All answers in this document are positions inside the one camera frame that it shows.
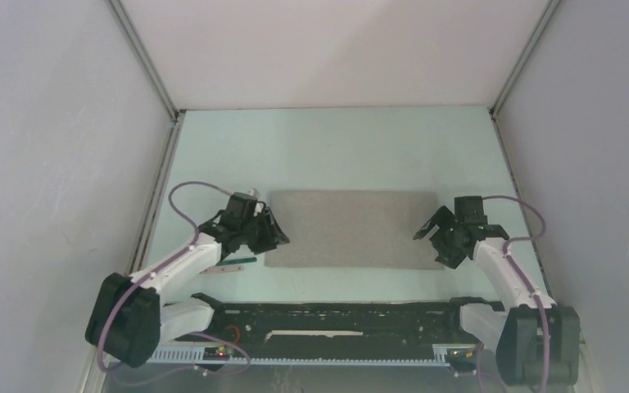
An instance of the rectangular gray cloth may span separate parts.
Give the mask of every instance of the rectangular gray cloth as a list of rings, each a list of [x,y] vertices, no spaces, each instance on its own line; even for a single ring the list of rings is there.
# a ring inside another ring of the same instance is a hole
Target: rectangular gray cloth
[[[269,204],[291,243],[266,253],[279,268],[439,269],[414,234],[437,210],[433,192],[278,191]]]

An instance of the red wire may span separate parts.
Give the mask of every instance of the red wire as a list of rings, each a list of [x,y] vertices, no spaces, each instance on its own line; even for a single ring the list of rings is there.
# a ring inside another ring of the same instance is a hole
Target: red wire
[[[242,336],[242,334],[240,333],[240,328],[235,326],[235,325],[228,325],[225,327],[226,329],[234,329],[235,332],[237,333],[237,337],[235,337],[235,341],[233,341],[233,344],[237,344],[238,341],[240,341],[240,337]]]

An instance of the light blue tabletop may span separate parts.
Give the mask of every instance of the light blue tabletop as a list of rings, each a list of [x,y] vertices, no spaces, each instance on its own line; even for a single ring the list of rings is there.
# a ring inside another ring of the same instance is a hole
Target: light blue tabletop
[[[255,187],[267,202],[274,190],[427,191],[451,209],[454,197],[514,196],[490,116],[479,106],[189,111],[166,191],[187,180],[233,192]],[[200,223],[227,199],[190,186],[176,201]],[[487,201],[485,207],[490,223],[513,237],[527,233],[513,202]],[[157,262],[190,235],[165,195],[145,262]],[[543,287],[532,245],[514,245],[513,254]],[[471,260],[456,270],[289,269],[267,268],[261,255],[245,266],[240,273],[197,276],[178,300],[199,291],[221,301],[497,300]]]

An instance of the purple cable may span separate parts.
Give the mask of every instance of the purple cable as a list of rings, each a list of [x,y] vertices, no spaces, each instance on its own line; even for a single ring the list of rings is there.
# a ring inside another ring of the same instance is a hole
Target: purple cable
[[[541,375],[541,387],[539,388],[539,392],[545,393],[546,386],[548,385],[548,381],[549,381],[549,370],[550,370],[551,337],[550,337],[550,331],[549,331],[549,321],[548,321],[548,318],[546,317],[546,309],[544,307],[544,304],[541,301],[541,298],[536,294],[536,288],[534,288],[532,283],[529,282],[529,278],[527,278],[527,275],[522,271],[522,269],[520,269],[517,262],[509,254],[509,246],[515,242],[534,241],[538,239],[539,237],[542,237],[544,233],[546,232],[546,221],[544,220],[544,216],[541,215],[539,210],[537,210],[534,206],[529,205],[528,203],[526,203],[525,201],[519,198],[515,198],[513,196],[506,196],[506,195],[491,195],[491,196],[483,197],[484,201],[490,200],[490,199],[506,199],[508,201],[517,202],[521,206],[524,206],[527,209],[529,209],[532,213],[534,213],[534,215],[539,219],[539,221],[541,221],[541,230],[539,231],[539,233],[537,233],[533,237],[527,237],[527,236],[514,237],[514,238],[509,239],[507,242],[503,243],[503,254],[505,255],[505,258],[507,259],[510,266],[512,266],[512,269],[514,270],[514,272],[519,276],[519,278],[524,283],[524,286],[527,287],[527,290],[529,291],[530,295],[532,295],[532,297],[534,298],[536,307],[539,309],[539,315],[541,316],[541,330],[543,331],[543,337],[544,337],[544,368]],[[478,372],[478,376],[479,376],[478,377],[479,386],[481,386],[481,373],[480,372]]]
[[[213,342],[217,342],[219,344],[223,344],[224,346],[229,346],[230,348],[233,348],[234,350],[236,350],[237,352],[239,352],[240,354],[242,354],[242,356],[245,357],[245,360],[247,361],[247,363],[245,364],[244,367],[235,370],[235,371],[223,371],[223,372],[219,372],[219,371],[211,371],[208,370],[206,368],[202,368],[199,367],[195,364],[190,365],[190,366],[183,366],[183,367],[177,367],[177,368],[173,368],[169,371],[166,371],[164,373],[160,373],[152,378],[149,378],[145,381],[140,381],[140,382],[126,382],[126,381],[121,381],[116,374],[112,374],[112,378],[115,380],[115,382],[117,382],[117,384],[119,384],[120,386],[125,386],[125,387],[138,387],[138,386],[143,386],[143,385],[147,385],[149,383],[153,383],[155,381],[158,381],[164,377],[167,377],[171,374],[174,373],[179,373],[180,371],[187,371],[187,370],[201,370],[202,372],[206,373],[206,374],[212,374],[212,375],[225,375],[225,376],[231,376],[231,375],[238,375],[240,373],[244,373],[245,371],[247,371],[247,369],[251,366],[251,357],[250,355],[240,346],[233,344],[232,342],[229,341],[225,341],[222,340],[218,337],[213,337],[211,335],[202,333],[202,332],[193,332],[190,333],[192,336],[199,336],[199,337],[203,337],[206,338],[207,340],[211,340]]]
[[[139,288],[144,282],[146,282],[151,277],[153,273],[159,273],[160,271],[168,267],[170,264],[172,264],[177,259],[179,259],[182,255],[184,255],[187,251],[189,251],[190,246],[195,246],[199,241],[199,227],[197,223],[195,223],[194,220],[192,220],[188,215],[184,214],[180,209],[178,209],[177,206],[174,204],[174,201],[172,200],[172,196],[177,190],[190,184],[194,184],[197,186],[210,187],[210,188],[213,188],[214,190],[222,192],[223,194],[227,196],[232,195],[230,191],[224,190],[221,187],[218,187],[213,184],[206,183],[206,182],[189,181],[189,182],[183,182],[183,183],[177,184],[176,186],[172,187],[172,190],[170,190],[170,194],[167,197],[168,202],[170,203],[170,207],[172,208],[172,210],[174,210],[175,213],[177,213],[177,215],[182,217],[185,221],[187,221],[192,226],[192,229],[194,230],[194,236],[192,237],[192,240],[189,242],[187,246],[177,251],[170,258],[168,258],[165,262],[159,264],[155,269],[151,270],[150,272],[144,274],[141,278],[139,278],[137,282],[135,282],[129,289],[126,290],[126,292],[124,292],[124,294],[116,302],[115,306],[112,307],[112,311],[110,312],[110,315],[107,317],[107,321],[105,322],[105,325],[102,326],[102,331],[100,332],[100,338],[97,341],[97,351],[96,351],[97,352],[96,353],[97,366],[104,373],[108,373],[112,370],[115,370],[121,365],[121,363],[118,363],[111,367],[105,366],[103,349],[105,348],[105,341],[107,339],[107,334],[110,332],[110,327],[112,326],[112,322],[114,322],[115,317],[120,312],[120,309],[122,308],[124,303],[128,300],[131,294],[134,291],[136,291],[137,288]]]

